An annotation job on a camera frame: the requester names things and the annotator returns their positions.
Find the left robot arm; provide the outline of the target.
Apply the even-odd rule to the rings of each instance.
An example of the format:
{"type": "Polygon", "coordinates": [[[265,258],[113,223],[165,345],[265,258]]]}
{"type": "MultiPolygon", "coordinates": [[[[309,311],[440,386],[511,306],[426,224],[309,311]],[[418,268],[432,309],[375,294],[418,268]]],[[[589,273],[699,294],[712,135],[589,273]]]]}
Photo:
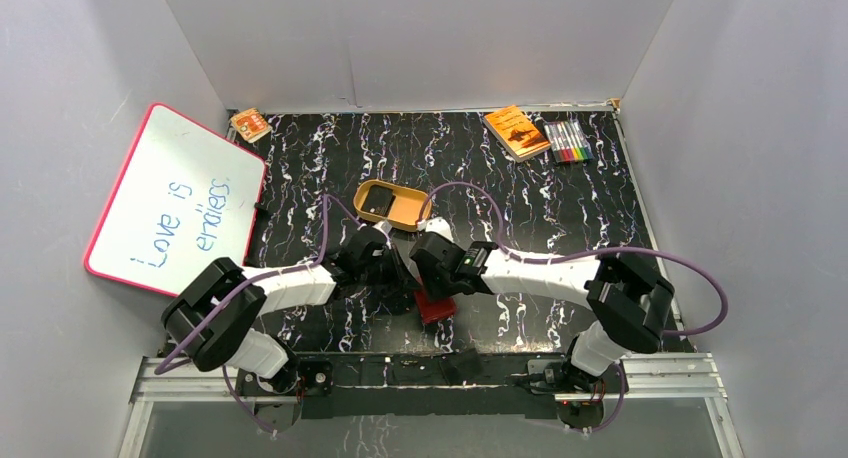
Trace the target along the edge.
{"type": "Polygon", "coordinates": [[[360,288],[390,299],[421,290],[397,247],[375,226],[358,229],[313,263],[248,268],[211,262],[162,314],[166,332],[200,371],[222,366],[252,373],[275,394],[294,389],[299,360],[281,339],[254,329],[257,318],[288,308],[323,306],[360,288]]]}

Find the red card holder wallet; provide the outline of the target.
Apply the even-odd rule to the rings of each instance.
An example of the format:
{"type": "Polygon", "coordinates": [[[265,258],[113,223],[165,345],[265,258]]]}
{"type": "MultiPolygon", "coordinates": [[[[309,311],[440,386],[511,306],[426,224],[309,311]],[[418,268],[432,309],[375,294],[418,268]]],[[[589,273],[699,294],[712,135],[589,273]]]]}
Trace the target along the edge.
{"type": "Polygon", "coordinates": [[[419,311],[421,321],[429,325],[453,317],[457,312],[457,306],[452,297],[431,301],[422,282],[420,288],[414,291],[414,299],[419,311]]]}

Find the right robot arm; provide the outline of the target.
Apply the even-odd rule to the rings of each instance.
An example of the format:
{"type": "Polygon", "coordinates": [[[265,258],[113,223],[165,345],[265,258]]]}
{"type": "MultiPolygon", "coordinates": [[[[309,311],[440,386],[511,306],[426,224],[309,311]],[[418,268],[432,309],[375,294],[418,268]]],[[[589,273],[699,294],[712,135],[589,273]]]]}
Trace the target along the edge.
{"type": "Polygon", "coordinates": [[[536,394],[589,392],[629,352],[659,351],[673,285],[637,253],[606,252],[568,260],[561,255],[509,251],[495,242],[456,244],[449,225],[430,220],[410,250],[425,296],[525,293],[591,310],[562,361],[530,369],[517,380],[536,394]]]}

